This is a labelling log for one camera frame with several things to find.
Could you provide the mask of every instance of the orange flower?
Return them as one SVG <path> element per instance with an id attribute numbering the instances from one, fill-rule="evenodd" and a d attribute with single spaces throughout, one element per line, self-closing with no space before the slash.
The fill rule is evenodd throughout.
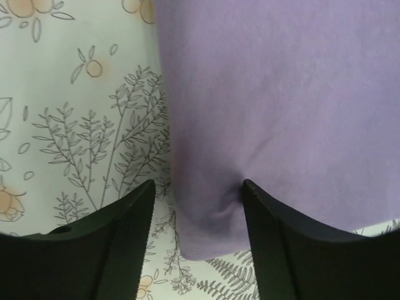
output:
<path id="1" fill-rule="evenodd" d="M 122 0 L 122 8 L 129 14 L 139 12 L 145 23 L 154 24 L 156 22 L 153 0 Z"/>
<path id="2" fill-rule="evenodd" d="M 156 269 L 156 272 L 153 276 L 142 276 L 139 283 L 139 289 L 137 290 L 136 300 L 144 299 L 147 296 L 148 299 L 152 299 L 151 288 L 154 284 L 162 284 L 168 282 L 167 279 L 157 280 L 159 276 L 159 271 Z"/>
<path id="3" fill-rule="evenodd" d="M 54 8 L 54 0 L 6 0 L 8 9 L 21 19 L 30 18 L 35 10 L 41 14 L 50 13 Z"/>
<path id="4" fill-rule="evenodd" d="M 7 189 L 0 190 L 0 221 L 15 222 L 23 216 L 24 208 L 18 197 Z"/>
<path id="5" fill-rule="evenodd" d="M 140 279 L 140 283 L 139 283 L 139 291 L 137 292 L 137 296 L 136 299 L 143 299 L 144 297 L 146 297 L 148 295 L 148 293 L 150 293 L 150 287 L 151 284 L 153 283 L 153 277 L 151 276 L 143 276 Z"/>

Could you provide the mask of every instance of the leaf drawing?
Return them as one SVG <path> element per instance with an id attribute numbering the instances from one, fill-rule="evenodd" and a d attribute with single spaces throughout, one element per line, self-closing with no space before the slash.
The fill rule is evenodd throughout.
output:
<path id="1" fill-rule="evenodd" d="M 118 51 L 118 45 L 117 44 L 113 44 L 110 47 L 110 55 L 113 56 L 117 51 Z"/>
<path id="2" fill-rule="evenodd" d="M 24 180 L 30 180 L 30 179 L 33 178 L 33 176 L 35 176 L 35 173 L 32 172 L 32 171 L 25 172 L 25 174 L 24 174 Z"/>
<path id="3" fill-rule="evenodd" d="M 54 18 L 58 18 L 61 20 L 67 20 L 67 21 L 75 20 L 74 17 L 72 17 L 70 14 L 66 14 L 65 12 L 52 12 L 50 15 Z"/>
<path id="4" fill-rule="evenodd" d="M 13 22 L 12 17 L 0 17 L 0 29 L 8 27 Z"/>
<path id="5" fill-rule="evenodd" d="M 28 120 L 28 115 L 29 115 L 29 109 L 28 109 L 28 106 L 25 105 L 24 106 L 24 111 L 22 112 L 22 120 L 24 120 L 24 122 L 26 120 Z"/>
<path id="6" fill-rule="evenodd" d="M 0 98 L 0 141 L 5 140 L 11 133 L 8 130 L 8 126 L 10 125 L 12 116 L 13 99 Z"/>
<path id="7" fill-rule="evenodd" d="M 26 153 L 29 148 L 31 147 L 31 144 L 28 142 L 25 142 L 24 144 L 21 144 L 20 147 L 18 148 L 18 154 L 24 154 Z"/>
<path id="8" fill-rule="evenodd" d="M 82 51 L 81 51 L 79 48 L 77 49 L 77 53 L 78 53 L 78 56 L 79 56 L 79 58 L 81 59 L 81 61 L 82 61 L 83 63 L 86 63 L 85 55 L 83 55 Z"/>
<path id="9" fill-rule="evenodd" d="M 27 21 L 21 21 L 18 25 L 18 27 L 21 29 L 27 28 L 28 26 L 29 26 L 29 22 L 27 22 Z"/>
<path id="10" fill-rule="evenodd" d="M 34 18 L 32 23 L 32 39 L 35 43 L 39 42 L 42 35 L 42 22 L 37 17 Z"/>
<path id="11" fill-rule="evenodd" d="M 11 169 L 11 165 L 5 159 L 0 157 L 0 171 L 7 172 Z"/>
<path id="12" fill-rule="evenodd" d="M 93 59 L 94 50 L 95 50 L 95 47 L 94 47 L 94 45 L 93 45 L 93 46 L 90 47 L 89 53 L 88 53 L 88 55 L 87 55 L 88 58 L 89 58 L 89 60 L 92 60 L 92 59 Z"/>
<path id="13" fill-rule="evenodd" d="M 72 72 L 71 75 L 71 84 L 74 84 L 75 80 L 78 78 L 85 64 L 80 64 L 76 69 Z"/>
<path id="14" fill-rule="evenodd" d="M 0 3 L 0 11 L 3 13 L 3 14 L 8 14 L 8 11 L 7 11 L 7 9 Z"/>
<path id="15" fill-rule="evenodd" d="M 150 250 L 153 250 L 155 248 L 155 246 L 153 246 L 153 241 L 149 241 L 149 243 L 146 246 L 146 250 L 144 252 L 144 262 L 148 263 L 150 260 L 147 258 L 148 256 L 153 256 L 156 255 L 155 252 L 149 252 Z"/>
<path id="16" fill-rule="evenodd" d="M 58 9 L 63 8 L 63 6 L 64 6 L 64 1 L 59 1 L 54 5 L 54 9 L 58 10 Z"/>

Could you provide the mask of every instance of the fabric fold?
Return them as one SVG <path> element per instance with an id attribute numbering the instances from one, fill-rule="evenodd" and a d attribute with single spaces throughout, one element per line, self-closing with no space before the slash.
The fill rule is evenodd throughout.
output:
<path id="1" fill-rule="evenodd" d="M 249 247 L 246 178 L 339 229 L 400 216 L 400 3 L 155 5 L 185 258 Z"/>

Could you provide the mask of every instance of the flower drawing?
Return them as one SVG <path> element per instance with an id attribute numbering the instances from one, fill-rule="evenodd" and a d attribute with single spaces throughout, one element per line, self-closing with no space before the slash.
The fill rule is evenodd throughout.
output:
<path id="1" fill-rule="evenodd" d="M 19 197 L 25 195 L 15 194 L 4 186 L 4 179 L 0 176 L 0 221 L 15 222 L 23 216 L 24 208 Z"/>
<path id="2" fill-rule="evenodd" d="M 153 0 L 122 0 L 122 8 L 129 14 L 140 14 L 147 24 L 156 22 Z"/>
<path id="3" fill-rule="evenodd" d="M 64 1 L 54 2 L 54 0 L 5 0 L 5 4 L 0 2 L 0 29 L 7 28 L 13 22 L 18 22 L 18 28 L 31 28 L 31 36 L 35 43 L 39 42 L 42 35 L 41 17 L 50 14 L 53 18 L 73 21 L 69 14 L 61 12 Z"/>
<path id="4" fill-rule="evenodd" d="M 142 276 L 139 283 L 139 290 L 137 291 L 136 299 L 149 299 L 151 300 L 153 297 L 150 295 L 151 289 L 155 284 L 162 284 L 168 282 L 167 279 L 157 280 L 159 276 L 158 269 L 154 273 L 153 276 L 145 275 Z"/>

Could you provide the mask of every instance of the branch illustration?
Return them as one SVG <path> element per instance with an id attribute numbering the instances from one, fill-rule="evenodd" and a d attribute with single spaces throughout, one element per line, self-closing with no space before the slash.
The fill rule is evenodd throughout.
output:
<path id="1" fill-rule="evenodd" d="M 145 257 L 144 260 L 143 260 L 144 263 L 148 263 L 150 261 L 149 259 L 146 258 L 147 256 L 156 255 L 155 252 L 149 252 L 149 250 L 153 250 L 154 248 L 155 248 L 155 246 L 153 246 L 153 242 L 152 241 L 149 242 L 149 244 L 147 244 L 146 251 L 144 252 L 144 257 Z"/>
<path id="2" fill-rule="evenodd" d="M 188 266 L 182 266 L 182 262 L 186 261 L 179 252 L 179 236 L 175 229 L 176 215 L 172 215 L 173 219 L 169 220 L 169 224 L 172 225 L 174 229 L 174 249 L 167 250 L 167 261 L 164 268 L 165 275 L 171 275 L 174 270 L 178 271 L 178 277 L 171 280 L 172 289 L 177 291 L 179 295 L 184 295 L 192 290 L 193 286 L 196 284 L 196 278 L 191 274 L 191 269 Z"/>
<path id="3" fill-rule="evenodd" d="M 167 119 L 166 114 L 166 106 L 165 106 L 165 93 L 162 90 L 162 76 L 157 76 L 153 72 L 151 75 L 155 79 L 148 79 L 147 83 L 151 87 L 150 91 L 143 89 L 143 94 L 147 97 L 144 97 L 144 102 L 147 105 L 140 105 L 136 107 L 136 109 L 146 108 L 146 114 L 143 118 L 140 116 L 136 117 L 136 112 L 134 111 L 131 115 L 131 129 L 127 129 L 127 133 L 122 135 L 121 140 L 117 143 L 116 147 L 118 147 L 122 143 L 126 143 L 126 141 L 135 139 L 137 135 L 143 136 L 143 132 L 145 133 L 153 133 L 155 129 L 148 129 L 150 125 L 155 124 L 158 126 L 162 126 L 162 123 L 157 123 L 156 121 L 160 118 Z M 155 92 L 159 92 L 159 96 L 154 96 Z"/>
<path id="4" fill-rule="evenodd" d="M 169 213 L 156 221 L 156 228 L 152 233 L 152 237 L 158 238 L 161 233 L 166 234 L 169 228 L 175 230 L 175 210 L 169 205 Z"/>
<path id="5" fill-rule="evenodd" d="M 49 115 L 49 109 L 46 108 L 44 110 L 43 115 L 39 115 L 40 118 L 45 120 L 46 125 L 42 124 L 33 124 L 33 126 L 37 128 L 44 128 L 49 131 L 50 137 L 46 136 L 34 136 L 34 139 L 38 139 L 41 141 L 49 141 L 50 144 L 47 145 L 47 149 L 41 149 L 40 151 L 47 154 L 54 154 L 53 161 L 49 162 L 50 164 L 64 164 L 67 166 L 64 170 L 64 175 L 67 176 L 70 173 L 71 167 L 75 170 L 75 173 L 72 173 L 72 177 L 69 177 L 68 180 L 73 185 L 83 188 L 86 192 L 87 197 L 93 205 L 93 208 L 97 210 L 94 201 L 92 200 L 91 195 L 89 194 L 88 185 L 85 185 L 87 180 L 86 176 L 82 175 L 83 171 L 83 161 L 82 158 L 76 160 L 76 156 L 82 156 L 86 153 L 87 149 L 83 149 L 82 146 L 78 146 L 77 149 L 73 150 L 73 147 L 77 146 L 81 139 L 76 139 L 76 133 L 73 128 L 78 123 L 77 121 L 69 122 L 68 117 L 72 114 L 73 108 L 68 108 L 68 102 L 62 107 L 62 109 L 57 109 L 58 113 L 61 114 L 62 118 Z M 51 126 L 51 121 L 55 121 L 59 124 L 62 124 L 63 133 L 61 133 L 61 128 L 58 124 L 55 124 L 53 127 Z"/>
<path id="6" fill-rule="evenodd" d="M 78 199 L 78 195 L 76 193 L 73 194 L 71 200 L 64 192 L 61 193 L 61 198 L 57 197 L 56 199 L 58 205 L 55 206 L 54 209 L 58 211 L 58 215 L 54 217 L 57 219 L 62 219 L 65 224 L 77 221 L 89 214 L 87 212 L 89 208 L 84 207 L 83 199 Z"/>
<path id="7" fill-rule="evenodd" d="M 153 140 L 149 138 L 149 145 L 150 147 L 147 153 L 145 153 L 143 148 L 141 148 L 142 156 L 144 157 L 143 162 L 141 164 L 135 164 L 131 167 L 127 167 L 127 173 L 124 175 L 124 179 L 130 178 L 131 176 L 133 176 L 133 179 L 130 183 L 127 183 L 128 187 L 125 190 L 124 196 L 134 190 L 134 184 L 139 184 L 137 181 L 138 177 L 143 177 L 150 174 L 149 171 L 143 171 L 144 167 L 147 166 L 151 171 L 155 172 L 157 170 L 153 164 L 159 166 L 162 163 L 166 163 L 166 161 L 160 158 L 160 156 L 169 152 L 169 136 L 165 134 L 165 132 L 161 131 L 161 134 L 156 136 Z"/>
<path id="8" fill-rule="evenodd" d="M 171 178 L 165 178 L 165 176 L 161 176 L 154 179 L 156 182 L 156 198 L 161 199 L 162 196 L 169 195 L 169 189 L 171 188 Z"/>
<path id="9" fill-rule="evenodd" d="M 109 138 L 115 132 L 112 129 L 114 123 L 108 121 L 106 116 L 104 116 L 102 124 L 100 120 L 95 120 L 95 117 L 96 113 L 93 111 L 89 111 L 89 118 L 82 117 L 84 122 L 79 126 L 88 132 L 77 134 L 81 139 L 89 142 L 89 148 L 86 149 L 89 153 L 89 163 L 86 164 L 89 170 L 88 191 L 90 191 L 91 183 L 95 181 L 93 178 L 93 164 L 98 164 L 99 161 L 106 158 L 106 148 L 111 144 Z"/>
<path id="10" fill-rule="evenodd" d="M 138 70 L 136 71 L 136 76 L 133 76 L 134 81 L 129 80 L 128 78 L 125 78 L 126 81 L 128 81 L 132 88 L 129 89 L 125 84 L 123 84 L 119 89 L 117 89 L 115 95 L 110 96 L 111 99 L 116 100 L 116 104 L 112 105 L 111 108 L 118 108 L 118 112 L 121 116 L 117 131 L 116 131 L 116 136 L 114 139 L 114 144 L 112 146 L 112 151 L 110 155 L 110 161 L 108 164 L 107 168 L 107 173 L 103 177 L 104 180 L 104 187 L 103 187 L 103 192 L 102 192 L 102 197 L 101 197 L 101 204 L 100 208 L 103 207 L 104 205 L 104 197 L 106 195 L 106 191 L 109 188 L 109 177 L 110 177 L 110 172 L 111 172 L 111 166 L 113 165 L 113 157 L 115 155 L 117 147 L 120 145 L 118 144 L 118 138 L 119 138 L 119 133 L 121 131 L 121 126 L 124 120 L 125 113 L 128 109 L 135 108 L 138 104 L 137 101 L 141 98 L 141 95 L 134 95 L 134 93 L 140 91 L 144 87 L 144 82 L 142 81 L 146 77 L 148 77 L 151 72 L 148 71 L 149 68 L 146 68 L 145 70 L 142 70 L 141 67 L 138 67 Z M 128 143 L 125 143 L 125 145 L 130 149 L 130 145 Z"/>
<path id="11" fill-rule="evenodd" d="M 381 232 L 381 235 L 382 235 L 382 234 L 390 233 L 390 232 L 395 231 L 395 230 L 398 230 L 398 229 L 400 229 L 400 219 L 398 219 L 398 220 L 392 220 L 392 224 L 386 226 L 386 229 L 385 229 L 384 231 Z"/>

